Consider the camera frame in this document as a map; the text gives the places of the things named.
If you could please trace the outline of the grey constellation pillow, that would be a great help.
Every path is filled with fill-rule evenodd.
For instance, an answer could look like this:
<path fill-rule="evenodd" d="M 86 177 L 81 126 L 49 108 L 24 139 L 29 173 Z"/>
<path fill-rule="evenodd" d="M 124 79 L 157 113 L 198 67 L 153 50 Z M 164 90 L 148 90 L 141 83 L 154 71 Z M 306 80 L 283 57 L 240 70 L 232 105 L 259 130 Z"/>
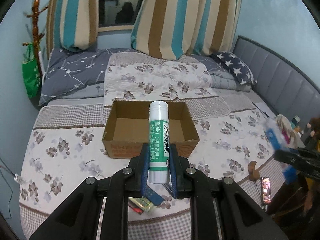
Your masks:
<path fill-rule="evenodd" d="M 116 53 L 134 51 L 113 48 L 73 53 L 61 48 L 53 49 L 44 76 L 39 105 L 46 105 L 54 99 L 102 97 L 110 57 Z"/>

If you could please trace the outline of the grey padded headboard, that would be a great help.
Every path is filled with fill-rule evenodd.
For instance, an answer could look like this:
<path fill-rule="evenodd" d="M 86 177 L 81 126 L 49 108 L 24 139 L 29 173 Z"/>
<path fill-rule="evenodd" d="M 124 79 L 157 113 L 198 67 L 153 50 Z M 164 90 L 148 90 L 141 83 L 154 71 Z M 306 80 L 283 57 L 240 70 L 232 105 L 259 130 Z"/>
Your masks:
<path fill-rule="evenodd" d="M 253 90 L 275 114 L 300 118 L 303 128 L 319 117 L 319 88 L 290 61 L 271 49 L 238 36 L 233 53 L 250 68 L 257 83 Z"/>

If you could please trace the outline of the folded floral quilt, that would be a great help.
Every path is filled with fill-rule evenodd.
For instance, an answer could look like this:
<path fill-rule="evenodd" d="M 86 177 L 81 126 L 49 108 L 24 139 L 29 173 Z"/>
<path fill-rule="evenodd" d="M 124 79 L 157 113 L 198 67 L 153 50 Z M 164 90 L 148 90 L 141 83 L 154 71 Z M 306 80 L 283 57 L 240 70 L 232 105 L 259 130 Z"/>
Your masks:
<path fill-rule="evenodd" d="M 212 88 L 206 66 L 190 56 L 176 61 L 138 52 L 113 54 L 104 78 L 104 107 L 115 101 L 185 102 L 193 120 L 219 118 L 231 110 Z"/>

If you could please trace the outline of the white pink cloth bundle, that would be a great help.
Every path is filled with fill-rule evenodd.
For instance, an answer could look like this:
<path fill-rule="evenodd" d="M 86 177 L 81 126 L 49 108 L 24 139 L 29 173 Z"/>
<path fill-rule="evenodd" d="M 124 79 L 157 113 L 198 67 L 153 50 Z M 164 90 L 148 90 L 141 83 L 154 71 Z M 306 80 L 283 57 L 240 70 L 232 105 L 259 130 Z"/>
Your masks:
<path fill-rule="evenodd" d="M 304 144 L 298 133 L 291 127 L 289 120 L 282 114 L 276 116 L 276 122 L 289 148 L 303 148 Z"/>

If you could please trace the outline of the smartphone with lit screen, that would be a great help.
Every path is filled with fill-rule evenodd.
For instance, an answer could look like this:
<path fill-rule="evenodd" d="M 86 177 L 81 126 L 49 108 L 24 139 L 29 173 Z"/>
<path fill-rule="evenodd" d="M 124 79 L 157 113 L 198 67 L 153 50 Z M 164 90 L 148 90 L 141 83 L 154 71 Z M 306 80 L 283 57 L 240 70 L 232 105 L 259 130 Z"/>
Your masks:
<path fill-rule="evenodd" d="M 268 177 L 261 177 L 261 200 L 263 205 L 267 205 L 271 202 L 271 184 Z"/>

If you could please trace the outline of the striped cushion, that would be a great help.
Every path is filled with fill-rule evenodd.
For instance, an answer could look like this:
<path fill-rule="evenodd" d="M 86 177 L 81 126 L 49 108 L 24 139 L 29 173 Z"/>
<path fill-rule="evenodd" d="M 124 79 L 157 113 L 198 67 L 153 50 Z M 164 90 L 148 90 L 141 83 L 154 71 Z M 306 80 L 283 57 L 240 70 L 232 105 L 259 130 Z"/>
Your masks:
<path fill-rule="evenodd" d="M 46 46 L 86 50 L 97 42 L 99 0 L 49 0 Z"/>
<path fill-rule="evenodd" d="M 229 51 L 240 7 L 241 0 L 143 0 L 132 48 L 165 60 Z"/>

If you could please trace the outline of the right striped cushion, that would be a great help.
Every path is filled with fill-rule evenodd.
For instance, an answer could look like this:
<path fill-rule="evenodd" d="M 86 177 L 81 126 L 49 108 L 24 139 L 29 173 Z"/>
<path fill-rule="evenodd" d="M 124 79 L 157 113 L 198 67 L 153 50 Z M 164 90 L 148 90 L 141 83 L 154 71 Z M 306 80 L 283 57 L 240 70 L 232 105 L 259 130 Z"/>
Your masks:
<path fill-rule="evenodd" d="M 132 48 L 165 60 L 229 51 L 240 7 L 241 0 L 143 0 Z"/>

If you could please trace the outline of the dark window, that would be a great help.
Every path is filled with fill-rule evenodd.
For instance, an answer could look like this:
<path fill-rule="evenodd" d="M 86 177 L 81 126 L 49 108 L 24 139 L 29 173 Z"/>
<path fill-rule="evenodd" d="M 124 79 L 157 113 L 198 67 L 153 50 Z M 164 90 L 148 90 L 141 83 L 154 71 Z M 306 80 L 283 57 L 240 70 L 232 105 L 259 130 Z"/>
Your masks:
<path fill-rule="evenodd" d="M 132 30 L 143 0 L 99 0 L 99 29 Z"/>

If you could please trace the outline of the wooden coat rack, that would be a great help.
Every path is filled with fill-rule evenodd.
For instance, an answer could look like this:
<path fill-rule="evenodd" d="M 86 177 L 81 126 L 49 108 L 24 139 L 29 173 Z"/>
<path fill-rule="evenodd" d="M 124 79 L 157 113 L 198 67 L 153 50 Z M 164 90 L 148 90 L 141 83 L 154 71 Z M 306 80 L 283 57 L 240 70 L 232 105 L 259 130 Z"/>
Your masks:
<path fill-rule="evenodd" d="M 44 73 L 44 68 L 41 66 L 41 60 L 42 60 L 40 58 L 41 54 L 39 54 L 39 52 L 41 51 L 40 42 L 41 42 L 42 38 L 44 37 L 44 33 L 39 32 L 38 22 L 39 22 L 39 15 L 41 13 L 43 13 L 44 11 L 46 11 L 48 8 L 49 8 L 49 6 L 47 5 L 47 6 L 43 7 L 42 9 L 40 9 L 40 0 L 34 0 L 33 5 L 31 7 L 32 13 L 25 15 L 26 18 L 31 18 L 33 41 L 32 42 L 24 42 L 24 43 L 22 43 L 22 45 L 28 46 L 31 43 L 33 44 L 34 54 L 35 54 L 35 58 L 37 61 L 40 77 L 42 77 L 43 73 Z"/>

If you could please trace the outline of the white green glue stick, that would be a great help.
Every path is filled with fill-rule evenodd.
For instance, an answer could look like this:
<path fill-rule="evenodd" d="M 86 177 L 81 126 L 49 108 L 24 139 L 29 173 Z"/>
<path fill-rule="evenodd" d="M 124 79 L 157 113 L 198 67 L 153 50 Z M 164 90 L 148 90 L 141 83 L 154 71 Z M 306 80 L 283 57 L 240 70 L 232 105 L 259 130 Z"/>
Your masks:
<path fill-rule="evenodd" d="M 154 101 L 149 107 L 149 182 L 169 182 L 169 111 L 164 101 Z"/>

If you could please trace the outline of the green shopping bag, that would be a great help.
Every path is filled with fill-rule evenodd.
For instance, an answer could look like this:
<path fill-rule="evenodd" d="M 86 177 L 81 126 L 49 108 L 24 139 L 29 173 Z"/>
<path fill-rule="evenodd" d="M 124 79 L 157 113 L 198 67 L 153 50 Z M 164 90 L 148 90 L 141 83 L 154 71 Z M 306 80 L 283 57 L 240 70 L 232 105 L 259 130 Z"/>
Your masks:
<path fill-rule="evenodd" d="M 28 98 L 37 96 L 41 88 L 41 75 L 32 43 L 27 45 L 27 51 L 24 54 L 22 77 Z"/>

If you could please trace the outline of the green packet on bed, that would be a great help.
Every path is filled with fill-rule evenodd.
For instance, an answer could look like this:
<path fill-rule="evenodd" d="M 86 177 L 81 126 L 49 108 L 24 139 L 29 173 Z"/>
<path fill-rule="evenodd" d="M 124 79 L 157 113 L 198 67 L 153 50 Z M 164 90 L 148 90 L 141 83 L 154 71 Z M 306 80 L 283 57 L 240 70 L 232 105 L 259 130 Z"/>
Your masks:
<path fill-rule="evenodd" d="M 129 197 L 129 200 L 145 212 L 149 212 L 154 207 L 153 203 L 150 202 L 145 197 L 142 197 L 142 198 Z"/>

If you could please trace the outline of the left striped cushion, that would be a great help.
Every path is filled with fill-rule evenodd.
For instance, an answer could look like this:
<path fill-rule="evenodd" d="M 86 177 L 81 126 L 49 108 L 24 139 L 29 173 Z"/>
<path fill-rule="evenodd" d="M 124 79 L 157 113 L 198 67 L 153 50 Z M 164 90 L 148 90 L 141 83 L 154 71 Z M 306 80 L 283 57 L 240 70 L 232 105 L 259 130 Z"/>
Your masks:
<path fill-rule="evenodd" d="M 99 0 L 49 0 L 46 46 L 86 50 L 97 42 Z"/>

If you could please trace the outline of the floral bedspread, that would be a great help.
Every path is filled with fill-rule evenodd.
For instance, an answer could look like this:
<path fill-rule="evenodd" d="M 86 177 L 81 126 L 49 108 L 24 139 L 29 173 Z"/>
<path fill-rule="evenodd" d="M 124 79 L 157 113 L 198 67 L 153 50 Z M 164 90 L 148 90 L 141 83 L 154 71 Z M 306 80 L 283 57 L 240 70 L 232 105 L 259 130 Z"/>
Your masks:
<path fill-rule="evenodd" d="M 277 193 L 285 179 L 265 137 L 266 117 L 256 103 L 232 93 L 188 99 L 186 104 L 200 138 L 195 148 L 183 148 L 191 166 L 211 178 L 232 177 L 260 203 L 260 184 L 248 177 L 248 165 L 255 161 L 260 174 L 270 178 L 272 193 Z M 139 146 L 113 145 L 116 157 L 110 157 L 102 141 L 110 110 L 101 103 L 41 109 L 21 172 L 19 205 L 25 237 L 87 177 L 110 177 L 140 152 Z M 190 200 L 175 200 L 162 185 L 153 189 L 163 203 L 141 215 L 129 211 L 129 239 L 189 239 Z"/>

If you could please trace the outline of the folded grey blanket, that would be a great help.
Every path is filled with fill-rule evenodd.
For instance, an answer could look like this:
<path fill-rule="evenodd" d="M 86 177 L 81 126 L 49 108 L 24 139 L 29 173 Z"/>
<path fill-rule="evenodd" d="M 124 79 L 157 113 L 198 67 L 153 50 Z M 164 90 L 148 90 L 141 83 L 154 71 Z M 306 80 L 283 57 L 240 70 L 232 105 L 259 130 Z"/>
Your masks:
<path fill-rule="evenodd" d="M 212 78 L 212 88 L 237 90 L 242 92 L 249 92 L 252 89 L 251 85 L 241 85 L 230 72 L 215 62 L 207 63 L 206 68 Z"/>

